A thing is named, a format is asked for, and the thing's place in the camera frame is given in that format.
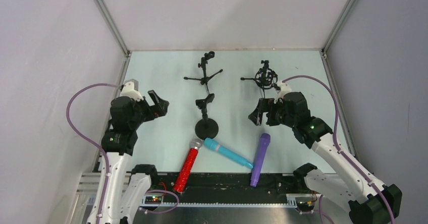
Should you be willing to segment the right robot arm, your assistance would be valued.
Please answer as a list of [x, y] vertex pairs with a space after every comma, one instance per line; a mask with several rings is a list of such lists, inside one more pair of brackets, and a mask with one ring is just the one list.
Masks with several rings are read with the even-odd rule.
[[304, 185], [348, 212], [353, 223], [394, 223], [399, 215], [402, 191], [367, 170], [348, 150], [342, 148], [333, 130], [320, 118], [312, 116], [301, 92], [289, 92], [279, 99], [260, 98], [248, 118], [257, 126], [263, 116], [268, 126], [290, 127], [298, 142], [324, 159], [339, 176], [326, 176], [307, 163], [294, 171]]

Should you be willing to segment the purple microphone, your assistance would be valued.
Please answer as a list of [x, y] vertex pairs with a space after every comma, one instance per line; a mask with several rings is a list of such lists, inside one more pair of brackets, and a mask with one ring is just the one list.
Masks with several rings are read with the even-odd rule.
[[253, 169], [250, 177], [250, 186], [256, 187], [260, 178], [260, 173], [262, 169], [262, 165], [264, 162], [264, 158], [267, 152], [267, 148], [269, 147], [271, 142], [271, 136], [268, 133], [262, 133], [259, 138], [258, 148], [256, 152], [256, 156], [253, 162]]

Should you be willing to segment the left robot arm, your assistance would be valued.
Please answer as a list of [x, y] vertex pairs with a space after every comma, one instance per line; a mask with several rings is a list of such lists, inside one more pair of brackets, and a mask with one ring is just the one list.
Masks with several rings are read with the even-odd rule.
[[137, 142], [137, 130], [144, 123], [163, 117], [169, 102], [155, 91], [148, 95], [149, 105], [137, 90], [123, 89], [111, 102], [111, 129], [106, 131], [101, 147], [105, 152], [101, 166], [101, 178], [94, 207], [87, 223], [132, 223], [143, 195], [151, 186], [155, 166], [140, 164], [131, 174], [126, 190], [123, 189], [127, 165]]

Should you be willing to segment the black round-base mic stand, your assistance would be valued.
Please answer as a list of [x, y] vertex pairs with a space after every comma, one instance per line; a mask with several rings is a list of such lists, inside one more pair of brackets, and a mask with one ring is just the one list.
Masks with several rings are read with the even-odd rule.
[[219, 132], [219, 126], [217, 122], [208, 117], [207, 105], [213, 102], [215, 98], [214, 93], [208, 94], [205, 99], [197, 99], [195, 101], [198, 109], [201, 110], [202, 119], [199, 120], [195, 125], [195, 134], [198, 138], [205, 140], [206, 138], [215, 138]]

